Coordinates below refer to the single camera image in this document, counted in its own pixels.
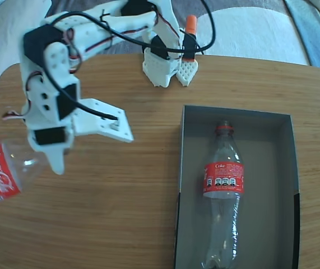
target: white plastic part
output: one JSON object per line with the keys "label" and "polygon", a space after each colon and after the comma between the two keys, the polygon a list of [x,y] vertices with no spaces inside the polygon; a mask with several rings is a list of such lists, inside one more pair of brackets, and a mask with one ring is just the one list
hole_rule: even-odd
{"label": "white plastic part", "polygon": [[183,86],[188,86],[198,70],[198,63],[196,60],[194,62],[182,61],[180,70],[177,72],[177,79],[181,82]]}
{"label": "white plastic part", "polygon": [[[153,37],[156,33],[168,48],[182,47],[183,34],[179,31],[171,0],[151,0],[151,3],[157,6],[161,14],[158,17],[152,11],[138,16],[121,17],[120,10],[126,3],[126,0],[113,1],[98,5],[85,12],[96,18],[109,13],[109,15],[103,17],[103,20],[114,30],[132,38],[143,36],[146,41],[150,41],[150,37]],[[48,17],[42,24],[49,24],[64,13],[66,12]],[[79,50],[83,62],[106,49],[110,44],[122,41],[120,38],[113,37],[111,43],[111,35],[107,31],[80,16],[65,18],[55,27],[64,33],[69,28],[73,28],[72,42]],[[189,63],[190,66],[186,62],[182,64],[180,53],[169,53],[169,59],[162,59],[152,54],[150,49],[147,48],[144,54],[143,71],[155,86],[168,87],[170,79],[176,74],[181,83],[187,86],[198,68],[197,62],[195,62],[196,66],[193,63]],[[24,116],[29,144],[35,151],[46,154],[53,171],[57,174],[64,173],[64,151],[73,146],[75,136],[100,134],[124,142],[133,141],[124,110],[99,100],[80,99],[80,82],[69,72],[72,67],[78,64],[78,60],[70,59],[70,56],[78,56],[71,44],[56,42],[47,46],[44,51],[44,62],[54,81],[62,89],[69,85],[75,85],[76,101],[96,111],[114,115],[118,117],[118,120],[101,119],[79,109],[74,110],[66,117],[59,117],[59,114],[63,111],[62,104],[61,102],[59,104],[58,100],[61,93],[50,82],[44,70],[29,60],[24,52],[21,53],[20,66],[23,90],[31,101],[31,107],[29,107],[28,101],[23,107],[23,112],[29,110]],[[41,72],[42,79],[40,76],[33,77],[29,81],[30,90],[26,91],[26,81],[34,71]],[[65,141],[50,145],[38,145],[36,131],[52,128],[62,128],[66,138]]]}
{"label": "white plastic part", "polygon": [[154,53],[151,53],[150,48],[145,49],[144,55],[145,60],[142,64],[142,70],[146,76],[154,86],[167,88],[173,75],[178,72],[180,60],[162,59]]}
{"label": "white plastic part", "polygon": [[133,136],[124,110],[96,99],[82,99],[80,103],[105,114],[114,115],[118,120],[100,118],[76,109],[73,124],[76,136],[102,135],[123,142],[132,142]]}

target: round table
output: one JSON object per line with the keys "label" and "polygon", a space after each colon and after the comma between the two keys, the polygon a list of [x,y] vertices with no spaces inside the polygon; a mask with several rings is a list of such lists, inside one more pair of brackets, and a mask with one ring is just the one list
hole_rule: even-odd
{"label": "round table", "polygon": [[[142,57],[101,55],[77,76],[82,97],[127,113],[127,144],[77,137],[66,173],[47,169],[22,195],[0,204],[0,268],[172,268],[179,125],[184,104],[293,116],[301,191],[300,268],[320,268],[320,69],[255,59],[199,56],[189,87],[155,88]],[[25,137],[18,66],[0,79],[0,139]]]}

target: coca-cola bottle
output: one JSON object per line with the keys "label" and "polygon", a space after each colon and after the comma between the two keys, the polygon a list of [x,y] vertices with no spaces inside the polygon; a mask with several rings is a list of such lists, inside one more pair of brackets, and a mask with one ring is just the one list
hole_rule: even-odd
{"label": "coca-cola bottle", "polygon": [[244,166],[233,132],[226,120],[217,125],[214,150],[205,167],[203,196],[211,199],[212,223],[204,269],[234,268],[238,254],[237,218]]}
{"label": "coca-cola bottle", "polygon": [[23,191],[47,164],[43,153],[34,152],[26,140],[0,143],[0,202]]}

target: blue fabric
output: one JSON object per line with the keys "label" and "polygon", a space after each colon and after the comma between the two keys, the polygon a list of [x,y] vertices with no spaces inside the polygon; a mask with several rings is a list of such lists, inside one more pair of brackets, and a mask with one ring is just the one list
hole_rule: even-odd
{"label": "blue fabric", "polygon": [[297,26],[310,64],[320,67],[320,14],[305,0],[284,0]]}

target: robotic arm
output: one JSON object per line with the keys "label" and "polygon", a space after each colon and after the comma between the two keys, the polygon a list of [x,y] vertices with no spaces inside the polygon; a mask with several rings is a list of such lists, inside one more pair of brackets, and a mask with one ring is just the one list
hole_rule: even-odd
{"label": "robotic arm", "polygon": [[198,69],[194,54],[191,61],[183,61],[180,52],[161,49],[179,50],[183,44],[171,0],[119,0],[85,12],[64,12],[24,35],[20,67],[27,102],[21,114],[10,111],[3,119],[25,122],[29,144],[45,153],[55,173],[64,173],[64,152],[76,136],[100,134],[133,141],[125,111],[81,99],[74,74],[98,52],[140,36],[153,45],[144,50],[143,71],[150,81],[168,87],[176,75],[187,86]]}

